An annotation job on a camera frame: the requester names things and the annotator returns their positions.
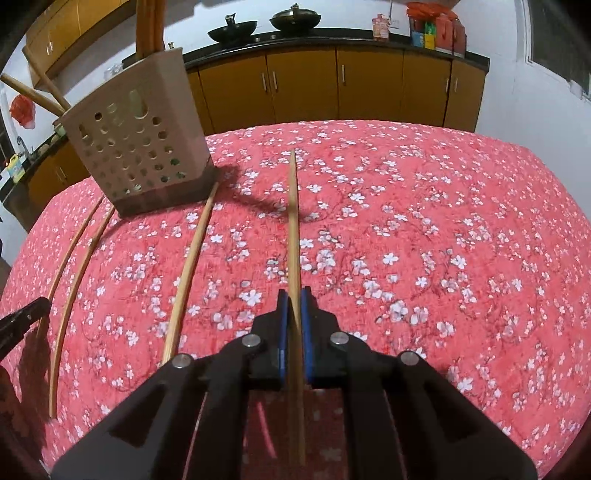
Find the yellow cabinet door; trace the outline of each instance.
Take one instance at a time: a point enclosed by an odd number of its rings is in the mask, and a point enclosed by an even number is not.
[[[264,56],[199,70],[215,133],[275,123]]]
[[[267,66],[277,123],[339,117],[334,49],[270,54]]]
[[[80,34],[89,30],[120,6],[119,0],[77,0]]]
[[[27,187],[29,199],[43,210],[54,196],[66,189],[67,184],[57,174],[53,157],[47,157],[39,165]]]
[[[80,38],[77,0],[68,0],[47,23],[51,64]]]
[[[403,122],[443,126],[451,66],[449,60],[404,53],[400,109]]]
[[[90,177],[70,142],[63,145],[53,157],[56,173],[68,187]]]
[[[400,120],[402,52],[337,50],[339,118]]]
[[[444,127],[473,132],[482,103],[486,74],[461,60],[454,60]]]
[[[209,110],[207,109],[207,103],[205,102],[205,95],[201,88],[201,79],[199,78],[199,72],[191,72],[189,75],[189,85],[193,92],[193,99],[195,100],[195,107],[197,108],[197,114],[199,115],[199,121],[201,122],[201,128],[205,135],[214,134],[212,119],[209,118]]]

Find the pink floral tablecloth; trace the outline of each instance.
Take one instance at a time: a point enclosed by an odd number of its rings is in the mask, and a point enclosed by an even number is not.
[[[230,173],[207,229],[180,351],[215,353],[275,307],[287,284],[284,214],[295,148],[302,283],[319,305],[371,348],[390,355],[412,349],[447,372],[540,475],[557,462],[591,403],[590,225],[539,159],[478,135],[387,122],[257,127],[208,143],[215,163]],[[0,315],[47,295],[99,196],[88,179],[51,201],[12,269]],[[115,214],[74,304],[58,418],[50,421],[48,351],[109,205],[105,200],[96,212],[64,272],[48,347],[38,351],[25,341],[4,362],[22,399],[21,431],[49,465],[157,369],[203,208],[130,220]],[[342,478],[346,469],[339,402],[330,392],[309,394],[307,478]],[[244,457],[248,478],[281,466],[281,403],[280,395],[256,400]],[[257,436],[264,423],[266,438]]]

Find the bolt head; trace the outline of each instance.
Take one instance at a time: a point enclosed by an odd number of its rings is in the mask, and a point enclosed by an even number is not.
[[[253,348],[261,343],[261,337],[255,333],[249,333],[242,337],[242,344],[248,348]]]
[[[345,332],[335,332],[330,336],[333,345],[345,345],[349,341],[349,335]]]

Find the red plastic bag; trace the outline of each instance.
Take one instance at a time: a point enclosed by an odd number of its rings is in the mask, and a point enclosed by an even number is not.
[[[19,93],[10,105],[10,116],[23,128],[35,128],[35,103]]]
[[[435,3],[424,4],[422,2],[407,3],[407,15],[413,20],[432,22],[441,14],[446,14],[452,22],[457,19],[457,15],[443,5]]]

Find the kitchen counter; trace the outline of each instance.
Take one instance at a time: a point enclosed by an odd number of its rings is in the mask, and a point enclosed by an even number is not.
[[[390,40],[381,42],[374,40],[371,30],[357,28],[315,28],[307,35],[289,36],[280,31],[253,35],[251,41],[244,44],[221,45],[219,43],[199,48],[183,54],[187,70],[202,67],[209,63],[226,60],[231,57],[248,54],[255,51],[267,51],[276,48],[290,47],[318,47],[318,46],[372,46],[392,48],[394,50],[415,51],[417,53],[441,59],[461,60],[467,64],[488,73],[491,60],[482,55],[466,52],[466,58],[460,59],[447,53],[412,45],[410,37],[406,35],[390,34]],[[135,63],[135,54],[123,60],[123,67],[127,68]]]

